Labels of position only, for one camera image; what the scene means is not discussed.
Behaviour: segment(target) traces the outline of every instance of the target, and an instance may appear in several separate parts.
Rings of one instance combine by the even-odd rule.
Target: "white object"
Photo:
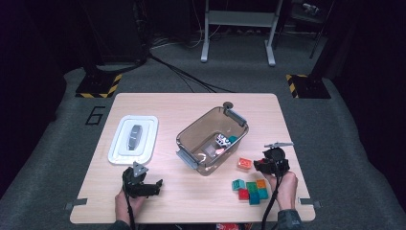
[[[111,143],[108,161],[116,165],[132,165],[134,161],[145,164],[152,156],[157,132],[158,119],[154,116],[123,117]],[[134,139],[136,146],[130,144]]]
[[[209,0],[206,0],[204,43],[200,61],[207,62],[210,46],[209,25],[229,25],[229,26],[249,26],[268,27],[271,29],[268,40],[265,40],[265,50],[268,57],[268,64],[275,66],[276,61],[272,49],[272,39],[277,28],[282,0],[278,0],[277,8],[274,12],[252,12],[252,11],[211,11]]]

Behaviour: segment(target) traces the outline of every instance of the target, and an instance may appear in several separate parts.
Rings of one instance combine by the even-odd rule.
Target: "table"
[[[271,32],[269,39],[265,40],[265,50],[268,57],[268,64],[275,66],[276,61],[272,50],[272,40],[277,28],[282,1],[278,0],[278,5],[274,12],[248,12],[248,11],[210,11],[209,1],[206,0],[204,43],[202,49],[201,62],[207,62],[209,54],[209,25],[228,25],[228,26],[250,26],[250,27],[269,27]]]
[[[177,134],[192,122],[224,102],[234,104],[234,110],[247,120],[249,132],[239,147],[215,172],[202,176],[189,168],[177,155]],[[158,134],[145,183],[164,180],[159,195],[150,196],[143,211],[136,217],[139,223],[204,223],[261,222],[269,199],[260,205],[238,200],[232,181],[255,181],[263,178],[254,168],[237,167],[239,157],[259,160],[264,145],[291,142],[278,99],[273,94],[228,93],[122,93],[118,94],[101,133],[78,199],[87,198],[85,205],[73,208],[73,223],[112,223],[115,221],[114,196],[122,186],[122,174],[127,166],[109,163],[107,154],[116,128],[125,115],[156,116]],[[304,177],[293,147],[284,147],[291,171],[299,178],[297,196],[309,197]],[[312,206],[297,204],[303,221],[315,218]],[[275,203],[268,220],[277,220]]]

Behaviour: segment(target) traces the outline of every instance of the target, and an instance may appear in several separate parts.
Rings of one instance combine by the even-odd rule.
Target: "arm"
[[[138,215],[141,211],[141,207],[143,206],[144,200],[146,198],[144,196],[139,196],[136,198],[129,198],[129,202],[132,207],[132,211],[134,213],[134,218]],[[125,201],[124,191],[120,190],[120,192],[116,195],[116,222],[114,222],[108,229],[109,230],[131,230],[130,228],[130,218],[128,214],[128,206]]]
[[[274,175],[264,173],[263,176],[271,184],[272,191],[277,185],[277,178]],[[287,172],[283,176],[282,183],[278,189],[277,202],[280,207],[278,212],[278,229],[302,229],[302,220],[295,209],[296,189],[298,178],[293,172]]]

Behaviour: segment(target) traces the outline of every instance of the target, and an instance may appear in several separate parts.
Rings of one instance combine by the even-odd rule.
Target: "white tray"
[[[138,146],[129,147],[129,138],[134,126],[139,126]],[[158,119],[154,116],[127,115],[120,120],[108,152],[108,161],[115,165],[132,165],[134,161],[145,164],[151,157],[158,132]]]

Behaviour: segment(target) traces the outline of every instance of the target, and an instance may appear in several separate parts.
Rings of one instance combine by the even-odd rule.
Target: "bin handle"
[[[176,154],[192,169],[197,170],[197,162],[195,162],[188,154],[180,149]]]
[[[239,114],[237,114],[234,110],[233,110],[233,104],[230,102],[225,102],[223,104],[224,107],[224,115],[226,115],[227,117],[232,118],[234,121],[236,121],[241,127],[244,127],[245,124],[247,123],[247,121],[241,117]]]

